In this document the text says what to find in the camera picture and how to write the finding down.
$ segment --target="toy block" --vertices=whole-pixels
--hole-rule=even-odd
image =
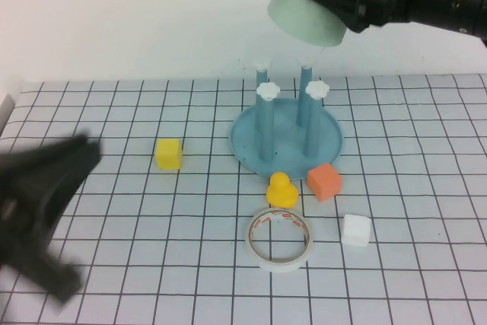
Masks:
[[[155,161],[159,169],[180,169],[183,149],[179,139],[158,139]]]
[[[330,164],[326,163],[308,171],[307,186],[322,202],[340,193],[342,177]]]
[[[369,217],[345,215],[343,218],[342,243],[356,247],[366,247],[371,237]]]

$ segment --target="white cube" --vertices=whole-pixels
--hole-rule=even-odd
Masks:
[[[345,215],[342,226],[342,243],[356,247],[366,247],[371,236],[369,217]]]

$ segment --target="orange cube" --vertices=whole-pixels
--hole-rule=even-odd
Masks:
[[[326,163],[307,172],[307,186],[322,202],[340,193],[342,177],[329,163]]]

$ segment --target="roll of tape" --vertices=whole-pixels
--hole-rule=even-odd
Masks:
[[[304,233],[304,244],[305,248],[303,253],[292,260],[269,260],[261,255],[253,245],[252,236],[254,230],[256,230],[260,225],[265,224],[269,221],[283,221],[289,220],[293,224],[298,226]],[[307,258],[310,256],[311,245],[313,244],[313,237],[308,224],[298,213],[291,212],[285,209],[265,209],[253,216],[250,221],[249,228],[247,230],[247,236],[245,237],[245,245],[249,255],[255,259],[260,268],[268,270],[270,272],[292,272],[300,268],[304,263],[306,263]]]

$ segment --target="blue circular base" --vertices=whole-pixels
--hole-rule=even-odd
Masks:
[[[237,159],[248,169],[264,177],[276,171],[292,180],[304,179],[307,172],[325,163],[333,163],[343,145],[342,130],[336,119],[323,109],[320,127],[320,150],[315,158],[303,154],[305,128],[298,127],[297,99],[276,99],[274,104],[275,156],[271,163],[259,158],[260,132],[255,129],[256,108],[250,107],[235,120],[230,131],[230,145]]]

